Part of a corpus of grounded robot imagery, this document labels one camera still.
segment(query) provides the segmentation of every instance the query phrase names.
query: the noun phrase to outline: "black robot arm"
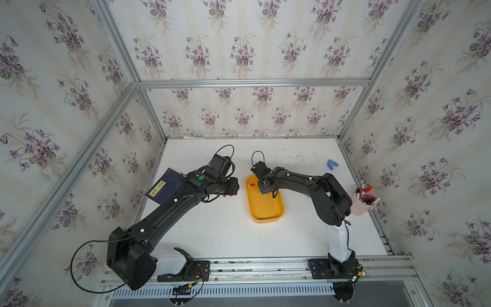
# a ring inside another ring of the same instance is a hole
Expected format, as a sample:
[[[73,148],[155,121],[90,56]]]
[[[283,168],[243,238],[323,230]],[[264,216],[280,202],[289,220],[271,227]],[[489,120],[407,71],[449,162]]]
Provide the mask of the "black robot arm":
[[[312,198],[317,215],[326,224],[339,227],[351,213],[352,201],[332,174],[309,176],[282,167],[271,170],[263,161],[254,164],[251,171],[259,179],[262,194],[276,197],[278,189],[288,189]]]
[[[177,192],[147,217],[127,230],[118,227],[109,235],[113,242],[108,246],[107,265],[132,290],[152,277],[157,265],[150,252],[186,212],[202,201],[208,202],[209,195],[237,195],[237,178],[226,176],[230,166],[233,172],[230,157],[215,154],[209,165],[179,178]]]

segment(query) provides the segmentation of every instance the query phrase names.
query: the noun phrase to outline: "white table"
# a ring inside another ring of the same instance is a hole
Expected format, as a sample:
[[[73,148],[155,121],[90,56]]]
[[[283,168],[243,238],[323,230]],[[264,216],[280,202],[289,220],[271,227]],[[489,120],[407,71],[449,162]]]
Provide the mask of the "white table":
[[[232,144],[235,153],[234,177],[241,186],[235,196],[220,196],[211,203],[200,203],[188,211],[161,239],[156,251],[181,247],[194,258],[327,256],[327,225],[317,216],[309,197],[281,190],[285,215],[272,223],[258,224],[249,214],[245,179],[252,175],[251,155],[264,152],[266,165],[284,167],[292,172],[323,175],[332,173],[346,192],[355,182],[335,139],[216,139],[169,140],[155,181],[172,168],[184,174],[206,165],[222,146]],[[231,147],[219,152],[230,156]],[[260,153],[254,161],[262,159]],[[339,166],[330,171],[328,159]],[[142,218],[158,207],[147,201]],[[368,213],[349,216],[350,246],[358,256],[387,255]]]

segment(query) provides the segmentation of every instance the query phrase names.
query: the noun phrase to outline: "purple flower pattern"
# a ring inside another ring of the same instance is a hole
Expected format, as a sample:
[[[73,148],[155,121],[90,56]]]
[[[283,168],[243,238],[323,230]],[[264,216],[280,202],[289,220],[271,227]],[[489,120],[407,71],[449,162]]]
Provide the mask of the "purple flower pattern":
[[[381,186],[378,188],[379,190],[384,190],[387,187],[392,187],[394,188],[399,187],[399,182],[401,181],[401,178],[399,176],[399,168],[396,166],[395,163],[392,163],[391,165],[384,165],[383,170],[382,170],[382,175],[380,175],[379,178],[379,183]]]
[[[129,154],[123,155],[123,164],[126,166],[126,172],[132,173],[136,177],[141,177],[141,168],[136,160],[136,153],[130,152]]]
[[[18,285],[21,281],[22,278],[15,278],[14,284]],[[15,287],[6,292],[2,305],[3,307],[36,307],[40,306],[43,301],[40,296],[40,293],[35,294],[34,292],[26,295],[23,290]]]
[[[206,66],[210,65],[210,51],[206,48],[204,40],[208,37],[200,34],[196,39],[188,37],[186,40],[191,46],[186,46],[186,58],[192,60],[191,73],[196,72],[198,79],[205,79],[209,71]]]
[[[335,86],[334,87],[334,99],[332,100],[332,104],[335,107],[343,104],[346,96],[356,89],[356,86]]]
[[[269,101],[271,101],[271,96],[273,95],[272,87],[255,87],[252,93],[253,96],[256,96],[256,100],[254,101],[254,106],[261,109],[265,109],[269,105]]]
[[[491,263],[490,222],[479,219],[466,224],[470,233],[464,234],[461,231],[449,233],[449,236],[454,239],[447,247],[455,249],[454,255],[467,258],[471,264],[474,264],[475,257],[478,257],[483,264]]]
[[[365,68],[365,75],[369,76],[372,73],[372,71],[375,67],[375,64],[377,64],[377,61],[379,60],[380,55],[382,55],[382,51],[385,47],[386,42],[387,42],[387,39],[384,38],[382,40],[382,43],[379,46],[377,46],[375,49],[372,49],[372,54],[368,58],[369,60],[372,61],[372,63]]]
[[[225,138],[236,138],[238,135],[235,130],[231,130],[230,128],[222,128],[220,136]]]
[[[410,219],[404,221],[401,225],[403,229],[402,236],[406,239],[425,237],[428,241],[432,241],[434,239],[433,235],[437,232],[432,226],[435,217],[430,216],[429,210],[418,212],[413,209],[412,211]]]
[[[358,178],[360,178],[360,181],[365,183],[366,186],[369,185],[370,169],[368,168],[368,165],[365,165],[364,167],[358,169]]]
[[[254,134],[252,135],[253,137],[267,137],[268,136],[268,130],[269,129],[256,129],[254,130]]]
[[[370,98],[368,99],[368,105],[365,109],[365,120],[372,119],[375,112],[382,111],[386,102],[387,101],[383,98],[383,91],[378,88],[375,93],[370,95]]]
[[[469,89],[464,97],[452,97],[449,104],[442,106],[445,116],[436,117],[431,123],[433,127],[428,136],[434,136],[434,140],[446,138],[450,140],[450,134],[460,135],[465,128],[476,126],[481,118],[481,110],[484,103],[491,104],[491,96],[476,98],[477,92]]]
[[[124,209],[118,204],[116,193],[108,193],[108,196],[99,200],[99,205],[97,205],[97,210],[102,212],[102,220],[114,219],[119,221],[121,216],[124,217]]]
[[[464,67],[458,71],[461,73],[470,73],[471,70],[479,68],[479,62],[485,62],[486,56],[491,49],[491,21],[481,22],[476,25],[478,27],[473,38],[476,40],[470,44],[467,50],[462,51],[463,56],[457,61],[463,63]]]
[[[149,124],[140,125],[141,139],[147,142],[150,147],[154,145],[154,139],[152,137],[152,127]]]
[[[380,216],[380,220],[387,224],[389,218],[394,218],[394,214],[391,210],[387,209],[387,204],[383,201],[381,204],[379,203],[376,207],[377,213]]]
[[[310,33],[314,33],[314,40],[322,39],[327,31],[330,31],[329,24],[336,21],[336,13],[341,10],[342,0],[315,0],[314,7],[310,11],[317,15],[310,23]]]
[[[283,54],[283,60],[281,60],[281,62],[283,63],[283,68],[287,68],[287,73],[295,69],[297,57],[300,55],[300,52],[305,51],[305,48],[307,48],[303,43],[304,39],[306,39],[306,37],[299,38],[296,33],[294,33],[292,37],[288,32],[285,37],[285,42],[279,46],[281,53]]]
[[[251,71],[251,66],[253,64],[252,58],[256,56],[254,53],[254,48],[251,46],[251,40],[254,35],[247,34],[244,38],[234,37],[234,42],[237,43],[232,45],[230,50],[230,58],[234,59],[235,62],[232,66],[232,72],[239,75],[239,78],[245,78],[247,73]]]
[[[0,211],[1,219],[5,216],[5,212]],[[13,219],[7,224],[0,224],[0,253],[7,253],[10,247],[14,244],[15,240],[19,236],[18,230],[13,230],[17,219]]]
[[[215,92],[218,93],[218,101],[220,101],[220,104],[223,102],[224,107],[230,105],[230,102],[232,102],[230,95],[233,90],[235,90],[235,87],[215,88]]]
[[[370,27],[367,33],[375,31],[378,26],[380,26],[384,13],[389,9],[389,6],[396,4],[399,0],[369,0],[368,7],[370,11],[368,12],[368,17],[365,18],[365,26]]]
[[[147,170],[149,172],[152,172],[154,166],[155,166],[155,158],[154,157],[150,157],[147,162],[145,163],[145,165],[147,165]]]
[[[416,26],[412,30],[409,39],[414,39],[411,44],[418,45],[428,35],[428,30],[435,25],[437,21],[445,20],[448,16],[448,1],[447,0],[431,0],[427,1],[421,7],[419,18]]]
[[[439,68],[438,65],[428,66],[428,62],[422,61],[419,68],[414,68],[411,70],[411,74],[404,78],[408,85],[402,87],[397,93],[399,99],[396,105],[400,104],[401,108],[406,105],[412,106],[411,100],[418,100],[422,93],[428,92],[433,73],[440,71],[443,69]]]
[[[290,129],[288,130],[288,133],[286,134],[286,136],[288,137],[301,137],[302,136],[302,128],[298,128],[298,129]]]
[[[87,216],[85,212],[79,211],[75,208],[75,205],[70,200],[74,197],[73,194],[70,194],[69,200],[65,201],[61,210],[58,211],[58,214],[51,225],[51,229],[59,229],[60,226],[66,228],[66,231],[77,231],[77,224],[82,223],[85,226],[85,221]]]
[[[136,53],[135,58],[143,61],[143,72],[152,79],[160,79],[161,73],[164,71],[160,68],[162,62],[160,61],[159,50],[152,45],[154,39],[155,37],[148,35],[143,40],[134,38],[133,42],[136,46],[133,51]]]
[[[328,62],[322,65],[322,73],[325,74],[326,78],[332,77],[335,73],[339,72],[339,67],[343,66],[346,59],[350,56],[349,41],[353,40],[356,36],[348,35],[346,38],[341,39],[341,37],[336,37],[334,39],[334,46],[330,45],[327,48],[326,54],[323,58],[327,59]]]
[[[312,108],[310,113],[307,114],[307,126],[310,130],[317,127],[322,118],[326,116],[326,112],[319,108]]]
[[[184,134],[185,136],[192,137],[192,138],[202,138],[203,134],[200,131],[197,131],[193,128],[186,128],[186,133]]]
[[[137,209],[140,206],[141,199],[143,197],[143,190],[139,190],[136,186],[133,189],[133,196],[130,198],[130,203],[133,209]]]
[[[167,3],[172,0],[141,0],[145,7],[150,8],[150,19],[154,22],[155,28],[160,27],[165,33],[170,29],[169,17],[167,16]]]
[[[425,198],[427,191],[431,195],[436,194],[438,191],[445,193],[453,176],[465,179],[462,169],[450,168],[448,164],[449,162],[445,158],[441,158],[438,162],[428,161],[428,163],[421,166],[422,175],[411,177],[414,182],[409,188],[416,190],[418,194],[423,195]]]
[[[285,121],[291,116],[289,110],[285,110],[285,108],[276,108],[274,109],[274,113],[271,114],[271,118],[274,120],[274,127],[277,130],[281,130],[285,125]]]
[[[13,126],[15,133],[5,133],[0,137],[3,145],[16,148],[9,150],[7,161],[17,162],[22,171],[35,164],[39,170],[39,176],[47,182],[51,182],[52,176],[63,177],[68,165],[65,163],[65,155],[57,154],[60,147],[53,143],[52,134],[41,129],[31,129],[24,124],[29,121],[27,114],[23,114],[19,121],[14,116]]]
[[[98,259],[92,248],[93,244],[88,244],[85,248],[82,248],[79,253],[73,259],[73,276],[76,281],[81,280],[84,276],[89,279],[95,277],[97,269],[102,267],[102,260]],[[70,266],[63,269],[63,272],[67,275],[70,274]]]
[[[167,124],[175,135],[181,132],[183,126],[183,122],[177,113],[178,111],[175,110],[171,110],[170,112],[164,111],[164,115],[162,116],[164,124]]]
[[[19,57],[15,55],[14,50],[14,48],[18,46],[19,44],[17,44],[12,36],[7,35],[5,37],[0,48],[0,77],[8,81],[8,83],[5,84],[6,86],[14,86],[19,95],[24,96],[24,86],[27,86],[34,97],[38,98],[39,85],[35,83],[37,76],[29,76],[28,73],[30,73],[31,70],[25,69],[19,63]]]
[[[133,123],[130,120],[128,113],[124,113],[120,116],[119,121],[116,123],[116,128],[118,129],[119,135],[124,134],[128,143],[135,143],[135,129],[133,129]]]
[[[379,146],[377,143],[377,137],[372,132],[369,135],[365,136],[363,139],[363,145],[360,148],[361,156],[360,159],[365,159],[369,153],[376,153],[377,147]]]
[[[453,303],[465,307],[485,307],[484,301],[479,297],[484,289],[480,289],[475,285],[466,283],[477,283],[477,278],[475,276],[466,275],[461,276],[457,274],[454,270],[450,270],[447,275],[447,280],[440,282],[437,280],[435,286],[440,294],[437,296],[437,301],[441,304],[447,305],[448,303]]]
[[[281,0],[257,0],[259,6],[263,9],[261,16],[262,27],[267,27],[268,32],[276,27],[278,22],[276,16],[281,2]]]
[[[249,127],[249,121],[254,117],[254,115],[251,111],[242,107],[237,108],[237,112],[235,112],[234,117],[239,128],[242,128],[242,130],[245,131]]]
[[[112,158],[109,156],[108,153],[108,150],[104,150],[104,148],[101,148],[100,152],[95,155],[94,160],[89,164],[88,167],[88,169],[92,171],[94,177],[100,174],[102,181],[104,181],[106,184],[108,184],[109,181],[114,182],[114,179],[116,177],[116,171],[114,170],[116,164],[111,165]]]
[[[210,108],[202,108],[199,118],[204,121],[206,129],[213,131],[216,128],[217,119],[220,118],[220,116],[216,111],[210,110]]]
[[[55,44],[64,43],[66,45],[67,56],[77,66],[80,64],[85,70],[89,67],[89,51],[82,48],[85,43],[82,36],[79,34],[79,26],[74,24],[72,17],[63,13],[63,10],[54,5],[54,2],[48,4],[41,3],[39,8],[46,14],[46,26],[49,31],[53,32]]]
[[[312,100],[312,95],[315,94],[315,88],[306,86],[306,87],[297,87],[293,95],[295,96],[295,100],[293,101],[293,106],[298,110],[302,110],[305,106],[308,105],[307,101]]]
[[[217,25],[218,32],[225,29],[225,9],[228,2],[232,2],[232,0],[203,0],[203,4],[210,9],[208,10],[208,19],[211,22],[211,26],[213,28],[214,25]]]
[[[98,56],[99,61],[102,63],[101,71],[106,77],[106,81],[112,81],[114,90],[119,94],[122,94],[126,89],[126,83],[123,81],[123,73],[121,72],[121,65],[112,57],[110,53],[111,47],[104,48],[104,54]]]
[[[92,118],[98,121],[97,105],[92,103],[89,98],[87,88],[89,85],[86,81],[80,78],[71,79],[69,76],[64,76],[63,80],[57,79],[58,85],[65,92],[65,103],[70,106],[78,107],[82,111],[82,115],[87,117],[88,120]]]
[[[333,136],[334,131],[329,129],[328,127],[322,127],[321,130],[316,133],[317,136]]]
[[[414,129],[415,127],[416,124],[414,120],[411,119],[411,116],[406,118],[402,123],[397,122],[395,129],[396,132],[394,135],[392,135],[392,138],[389,141],[389,143],[392,145],[389,150],[398,151],[402,144],[413,144],[416,141],[415,137],[420,135],[420,133]]]
[[[173,94],[176,94],[176,100],[179,104],[184,104],[184,108],[191,104],[189,92],[192,91],[192,88],[173,88],[171,91]]]

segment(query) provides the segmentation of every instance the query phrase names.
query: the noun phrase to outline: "wire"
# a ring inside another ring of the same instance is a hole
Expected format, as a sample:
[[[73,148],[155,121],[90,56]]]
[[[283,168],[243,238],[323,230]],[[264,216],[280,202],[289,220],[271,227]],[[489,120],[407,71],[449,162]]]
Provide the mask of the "wire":
[[[230,158],[232,158],[232,157],[234,156],[234,152],[235,152],[234,145],[232,145],[232,144],[227,144],[227,145],[223,146],[222,148],[227,147],[227,146],[232,146],[232,155],[230,156]]]
[[[263,162],[266,162],[266,159],[264,158],[264,153],[263,153],[261,150],[256,150],[256,151],[254,151],[254,152],[252,153],[252,156],[250,157],[250,163],[252,164],[252,166],[254,166],[254,163],[252,162],[252,158],[254,157],[254,154],[255,154],[256,152],[260,152],[260,153],[262,153],[262,154],[263,154]]]
[[[70,276],[72,277],[72,280],[73,282],[75,283],[75,285],[80,289],[80,290],[83,290],[85,292],[89,292],[89,293],[93,293],[93,294],[104,294],[104,293],[109,293],[109,292],[112,292],[112,291],[115,291],[119,288],[121,288],[122,286],[126,285],[126,283],[122,284],[121,286],[118,286],[117,288],[114,288],[113,290],[108,290],[108,291],[102,291],[102,292],[96,292],[96,291],[90,291],[90,290],[87,290],[85,288],[82,288],[82,286],[80,286],[77,281],[75,280],[75,277],[73,276],[73,260],[75,259],[75,256],[77,255],[77,253],[79,252],[79,250],[84,247],[85,245],[89,244],[89,243],[92,243],[92,242],[99,242],[99,243],[113,243],[113,242],[120,242],[120,241],[124,241],[124,240],[128,240],[130,238],[133,238],[134,236],[136,236],[137,234],[140,234],[141,232],[137,232],[135,233],[134,235],[128,237],[128,238],[124,238],[124,239],[120,239],[120,240],[114,240],[114,241],[110,241],[110,240],[90,240],[90,241],[87,241],[85,242],[84,244],[80,245],[80,247],[75,251],[75,253],[73,253],[73,256],[72,256],[72,260],[70,261]]]

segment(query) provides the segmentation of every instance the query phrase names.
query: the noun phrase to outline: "blue object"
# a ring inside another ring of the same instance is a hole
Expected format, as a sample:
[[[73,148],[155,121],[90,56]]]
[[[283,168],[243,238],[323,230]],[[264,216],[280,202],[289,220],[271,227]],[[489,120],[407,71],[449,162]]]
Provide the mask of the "blue object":
[[[334,170],[334,167],[338,167],[338,166],[339,166],[339,164],[338,164],[338,163],[336,163],[335,161],[331,160],[331,159],[329,159],[329,160],[327,161],[327,167],[328,167],[330,170]]]

